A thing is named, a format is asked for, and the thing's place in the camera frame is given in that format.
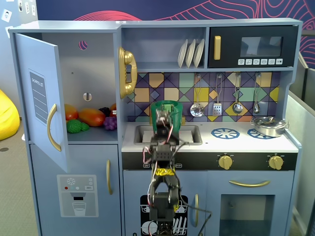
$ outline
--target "green toy vegetable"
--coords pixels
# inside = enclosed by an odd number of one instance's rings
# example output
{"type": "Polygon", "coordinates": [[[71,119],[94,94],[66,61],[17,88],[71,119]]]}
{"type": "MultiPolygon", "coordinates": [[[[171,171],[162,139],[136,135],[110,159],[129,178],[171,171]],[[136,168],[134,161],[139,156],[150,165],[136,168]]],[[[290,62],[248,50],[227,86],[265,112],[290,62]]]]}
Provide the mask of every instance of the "green toy vegetable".
{"type": "Polygon", "coordinates": [[[76,134],[79,133],[80,131],[86,131],[89,128],[90,127],[87,124],[81,123],[77,119],[72,119],[67,122],[67,131],[68,133],[71,134],[76,134]]]}
{"type": "Polygon", "coordinates": [[[82,131],[87,131],[90,129],[89,125],[88,124],[85,124],[85,123],[81,123],[82,124],[82,127],[81,127],[81,130],[82,131]]]}

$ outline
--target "oven window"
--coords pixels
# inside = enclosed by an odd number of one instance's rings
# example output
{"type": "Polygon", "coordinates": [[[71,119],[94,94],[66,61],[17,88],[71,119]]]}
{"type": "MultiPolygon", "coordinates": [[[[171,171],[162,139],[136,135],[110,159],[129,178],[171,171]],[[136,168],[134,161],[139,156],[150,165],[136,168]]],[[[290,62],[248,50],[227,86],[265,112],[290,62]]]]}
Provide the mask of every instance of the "oven window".
{"type": "Polygon", "coordinates": [[[281,48],[282,37],[243,37],[241,57],[278,57],[281,48]]]}
{"type": "Polygon", "coordinates": [[[221,195],[219,236],[269,236],[275,195],[221,195]]]}

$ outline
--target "sink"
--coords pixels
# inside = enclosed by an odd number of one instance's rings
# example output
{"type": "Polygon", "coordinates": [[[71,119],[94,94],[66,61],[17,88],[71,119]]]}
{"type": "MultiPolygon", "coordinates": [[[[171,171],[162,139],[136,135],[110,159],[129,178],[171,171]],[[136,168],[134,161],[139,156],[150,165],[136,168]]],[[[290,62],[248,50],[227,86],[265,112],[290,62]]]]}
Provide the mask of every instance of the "sink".
{"type": "MultiPolygon", "coordinates": [[[[153,137],[153,126],[151,125],[139,125],[136,127],[134,135],[134,144],[137,145],[149,145],[150,140],[153,137]]],[[[182,126],[179,131],[179,137],[185,142],[189,142],[189,145],[201,145],[202,139],[199,131],[199,127],[196,125],[182,126]]]]}

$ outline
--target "white plate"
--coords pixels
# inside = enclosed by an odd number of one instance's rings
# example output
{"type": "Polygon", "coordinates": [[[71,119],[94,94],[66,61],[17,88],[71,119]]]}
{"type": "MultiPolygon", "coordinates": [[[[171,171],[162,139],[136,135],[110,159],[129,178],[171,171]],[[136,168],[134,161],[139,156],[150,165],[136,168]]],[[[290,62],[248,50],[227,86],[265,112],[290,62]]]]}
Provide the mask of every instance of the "white plate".
{"type": "Polygon", "coordinates": [[[187,51],[187,56],[186,56],[186,66],[187,68],[190,67],[192,57],[193,57],[193,52],[195,51],[195,46],[196,46],[196,40],[194,39],[192,44],[189,46],[188,51],[187,51]]]}
{"type": "Polygon", "coordinates": [[[181,47],[181,50],[179,51],[179,54],[178,54],[178,66],[181,68],[182,65],[183,65],[183,62],[184,62],[184,58],[185,58],[185,54],[186,54],[186,49],[187,49],[187,43],[188,43],[188,40],[186,39],[185,40],[185,43],[182,45],[181,47]]]}
{"type": "Polygon", "coordinates": [[[205,40],[202,39],[196,48],[195,55],[193,56],[193,64],[195,65],[196,68],[199,66],[204,46],[205,40]]]}

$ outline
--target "toy phone handset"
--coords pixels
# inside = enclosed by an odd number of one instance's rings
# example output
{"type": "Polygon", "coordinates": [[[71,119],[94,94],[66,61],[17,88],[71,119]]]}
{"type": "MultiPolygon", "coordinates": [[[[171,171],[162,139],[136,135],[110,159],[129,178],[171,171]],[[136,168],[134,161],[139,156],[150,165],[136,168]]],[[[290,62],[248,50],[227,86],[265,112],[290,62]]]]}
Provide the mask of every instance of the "toy phone handset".
{"type": "Polygon", "coordinates": [[[138,71],[134,55],[119,48],[119,82],[120,82],[120,98],[131,94],[137,83],[138,71]],[[131,82],[127,82],[126,65],[131,65],[131,82]]]}

